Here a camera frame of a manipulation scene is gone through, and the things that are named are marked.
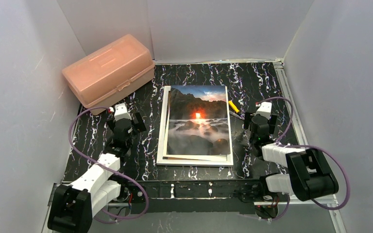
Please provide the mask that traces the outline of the clear grey screwdriver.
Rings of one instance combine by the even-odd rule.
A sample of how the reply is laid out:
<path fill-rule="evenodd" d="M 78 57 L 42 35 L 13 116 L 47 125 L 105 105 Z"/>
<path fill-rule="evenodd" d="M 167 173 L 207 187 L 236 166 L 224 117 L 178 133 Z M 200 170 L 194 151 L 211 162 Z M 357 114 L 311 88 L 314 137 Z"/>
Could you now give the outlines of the clear grey screwdriver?
<path fill-rule="evenodd" d="M 242 116 L 236 114 L 234 111 L 229 111 L 229 113 L 230 113 L 230 115 L 232 115 L 232 116 L 234 116 L 234 117 L 236 117 L 238 119 L 244 120 L 244 118 Z"/>

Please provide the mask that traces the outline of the yellow handled screwdriver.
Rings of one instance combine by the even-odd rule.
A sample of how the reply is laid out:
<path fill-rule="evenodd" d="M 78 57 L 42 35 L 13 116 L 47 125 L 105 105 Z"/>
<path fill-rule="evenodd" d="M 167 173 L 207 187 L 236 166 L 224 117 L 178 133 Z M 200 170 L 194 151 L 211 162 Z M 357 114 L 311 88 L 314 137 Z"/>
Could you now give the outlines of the yellow handled screwdriver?
<path fill-rule="evenodd" d="M 234 111 L 236 114 L 240 113 L 240 110 L 234 105 L 234 103 L 231 100 L 228 101 L 228 104 L 232 111 Z"/>

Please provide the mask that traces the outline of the sunset photo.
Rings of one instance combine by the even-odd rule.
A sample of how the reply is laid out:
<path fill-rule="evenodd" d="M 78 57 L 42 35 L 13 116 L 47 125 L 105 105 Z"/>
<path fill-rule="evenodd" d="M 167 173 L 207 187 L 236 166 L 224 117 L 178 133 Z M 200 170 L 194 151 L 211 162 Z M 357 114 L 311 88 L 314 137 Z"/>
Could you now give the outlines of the sunset photo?
<path fill-rule="evenodd" d="M 201 157 L 232 153 L 227 87 L 172 85 L 169 90 L 167 155 Z"/>

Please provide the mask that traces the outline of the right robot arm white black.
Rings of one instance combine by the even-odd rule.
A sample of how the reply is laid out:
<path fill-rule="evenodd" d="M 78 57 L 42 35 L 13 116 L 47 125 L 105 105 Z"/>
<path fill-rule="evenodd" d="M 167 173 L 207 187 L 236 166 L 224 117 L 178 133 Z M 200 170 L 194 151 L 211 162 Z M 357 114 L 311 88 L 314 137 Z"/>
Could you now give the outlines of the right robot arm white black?
<path fill-rule="evenodd" d="M 270 135 L 276 118 L 276 115 L 265 117 L 255 113 L 246 113 L 244 117 L 243 128 L 249 133 L 256 157 L 287 169 L 286 174 L 261 176 L 262 194 L 284 193 L 306 201 L 337 193 L 339 183 L 321 151 L 273 142 Z"/>

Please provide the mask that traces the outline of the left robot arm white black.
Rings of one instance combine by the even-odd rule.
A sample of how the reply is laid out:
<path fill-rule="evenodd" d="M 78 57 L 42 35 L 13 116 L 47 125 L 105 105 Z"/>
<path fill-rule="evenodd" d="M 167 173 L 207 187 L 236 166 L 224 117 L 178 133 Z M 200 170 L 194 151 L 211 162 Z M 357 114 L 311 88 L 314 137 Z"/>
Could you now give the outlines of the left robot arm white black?
<path fill-rule="evenodd" d="M 86 233 L 94 216 L 120 195 L 121 185 L 110 179 L 130 154 L 133 138 L 146 130 L 140 113 L 131 117 L 115 111 L 108 121 L 113 131 L 99 159 L 81 177 L 59 185 L 53 195 L 47 227 L 60 233 Z"/>

